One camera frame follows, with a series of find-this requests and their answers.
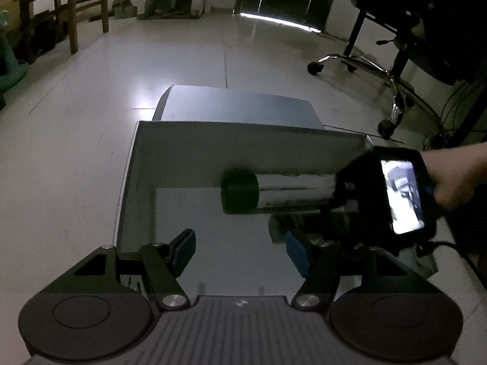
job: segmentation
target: device screen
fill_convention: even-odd
[[[387,186],[387,197],[397,235],[425,226],[419,200],[418,184],[411,162],[381,161]]]

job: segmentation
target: black cable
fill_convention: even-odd
[[[455,103],[450,107],[450,109],[448,110],[448,113],[447,115],[445,116],[445,120],[443,122],[443,124],[445,124],[447,122],[447,119],[448,119],[448,116],[450,116],[450,113],[455,110],[455,113],[458,111],[458,108],[461,104],[464,103],[464,101],[466,101],[468,99],[468,97],[474,92],[476,91],[479,86],[481,85],[481,82],[480,81],[477,81],[472,83],[471,84],[471,88],[470,88],[470,91],[467,93],[467,90],[465,89],[464,92],[462,93],[462,96],[459,97]]]
[[[457,89],[455,89],[455,91],[450,95],[450,97],[448,97],[448,100],[446,101],[445,105],[443,106],[443,108],[441,110],[440,120],[442,120],[443,114],[445,112],[445,108],[447,108],[447,105],[450,102],[450,100],[460,91],[460,89],[462,89],[463,87],[465,87],[465,85],[467,85],[467,83],[466,82],[463,82],[459,87],[457,87]]]
[[[472,89],[472,90],[471,90],[471,91],[470,91],[470,92],[467,94],[467,96],[463,97],[462,102],[461,102],[461,103],[459,103],[459,104],[457,105],[457,107],[456,107],[456,109],[455,109],[455,112],[454,112],[454,118],[453,118],[453,121],[452,121],[452,123],[451,123],[451,127],[453,128],[453,130],[456,130],[456,129],[457,129],[457,128],[455,127],[455,120],[456,120],[456,114],[457,114],[457,112],[458,112],[459,107],[460,107],[460,106],[461,106],[461,105],[462,105],[462,104],[463,104],[463,103],[464,103],[466,100],[468,100],[468,98],[471,96],[471,94],[472,94],[472,93],[474,93],[474,92],[476,92],[476,91],[477,91],[477,90],[480,88],[480,86],[481,86],[481,85],[482,85],[482,83],[479,83],[479,84],[478,84],[476,87],[474,87],[474,89]]]
[[[463,250],[457,246],[456,244],[450,243],[449,241],[428,241],[426,243],[423,243],[421,245],[418,245],[417,247],[417,254],[419,257],[428,255],[433,253],[434,250],[436,250],[438,247],[450,247],[457,251],[457,253],[464,259],[465,262],[469,265],[469,267],[472,269],[472,271],[475,273],[477,278],[479,279],[480,283],[484,287],[484,289],[487,291],[487,281],[485,280],[485,277],[483,274],[478,270],[478,268],[475,266],[475,264],[472,262],[472,260],[468,257],[468,254],[466,252],[463,252]]]
[[[432,148],[434,133],[429,132],[423,138],[423,150],[427,151]]]

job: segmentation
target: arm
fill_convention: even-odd
[[[487,142],[427,151],[422,156],[436,182],[436,202],[448,210],[467,203],[475,188],[487,183]]]

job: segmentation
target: green object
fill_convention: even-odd
[[[246,170],[228,172],[222,181],[222,206],[226,214],[246,214],[259,203],[259,182]]]
[[[19,82],[29,71],[26,62],[18,61],[3,34],[9,22],[8,12],[0,12],[0,93],[3,93]]]

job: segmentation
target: caster wheel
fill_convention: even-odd
[[[323,70],[323,65],[318,62],[311,62],[308,64],[308,73],[316,75]]]
[[[409,108],[413,108],[415,106],[415,101],[409,97],[409,96],[406,96],[406,98],[404,99],[405,103],[406,103],[406,106],[408,106]]]
[[[377,131],[383,139],[390,139],[396,129],[396,125],[390,120],[384,119],[377,125]]]
[[[356,71],[356,70],[357,70],[357,67],[354,67],[354,66],[352,66],[352,65],[350,65],[350,64],[347,64],[347,70],[348,70],[349,72],[354,72],[354,71]]]

